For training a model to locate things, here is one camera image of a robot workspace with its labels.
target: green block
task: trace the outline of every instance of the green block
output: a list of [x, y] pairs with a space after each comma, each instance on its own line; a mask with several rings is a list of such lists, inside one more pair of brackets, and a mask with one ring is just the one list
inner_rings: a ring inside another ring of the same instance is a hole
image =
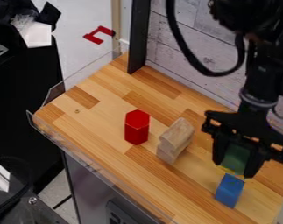
[[233, 172], [235, 175], [244, 175], [244, 170], [251, 152], [244, 147], [231, 143], [226, 151], [222, 166]]

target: red hexagonal block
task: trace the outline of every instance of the red hexagonal block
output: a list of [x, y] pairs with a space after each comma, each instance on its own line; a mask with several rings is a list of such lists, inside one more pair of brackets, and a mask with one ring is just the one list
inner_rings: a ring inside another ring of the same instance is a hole
[[125, 117], [125, 140], [132, 144], [142, 144], [148, 140], [150, 116], [142, 110], [134, 110]]

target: blue cube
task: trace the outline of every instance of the blue cube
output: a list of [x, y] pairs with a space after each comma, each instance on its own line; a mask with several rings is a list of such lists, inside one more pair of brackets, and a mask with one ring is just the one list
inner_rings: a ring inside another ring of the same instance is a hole
[[225, 174], [216, 191], [216, 199], [227, 207], [234, 208], [244, 188], [244, 181]]

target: red tape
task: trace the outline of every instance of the red tape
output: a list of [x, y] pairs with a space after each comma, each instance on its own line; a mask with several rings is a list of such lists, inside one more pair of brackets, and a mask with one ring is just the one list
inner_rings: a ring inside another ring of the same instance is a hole
[[102, 32], [106, 35], [109, 35], [111, 37], [114, 37], [115, 36], [115, 32], [112, 31], [111, 29], [108, 29], [106, 27], [103, 27], [103, 26], [98, 26], [97, 29], [95, 31], [92, 31], [91, 33], [89, 34], [86, 34], [84, 35], [84, 38], [97, 44], [97, 45], [100, 45], [103, 43], [103, 40], [100, 39], [100, 38], [96, 38], [95, 35], [98, 33], [98, 32]]

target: wooden table surface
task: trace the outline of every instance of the wooden table surface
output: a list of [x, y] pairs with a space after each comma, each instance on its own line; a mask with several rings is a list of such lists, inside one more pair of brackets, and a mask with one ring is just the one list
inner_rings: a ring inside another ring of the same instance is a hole
[[[74, 147], [66, 147], [81, 152], [83, 160], [93, 158], [119, 188], [130, 187], [177, 223], [272, 223], [282, 202], [283, 164], [265, 163], [255, 178], [246, 180], [236, 208], [224, 206], [214, 194], [225, 172], [212, 162], [211, 138], [200, 129], [205, 110], [227, 109], [148, 66], [132, 76], [126, 67], [124, 55], [47, 104], [36, 117], [67, 139]], [[134, 109], [151, 115], [149, 141], [138, 146], [124, 140], [124, 117]], [[179, 117], [195, 126], [195, 137], [169, 165], [155, 156], [158, 138]]]

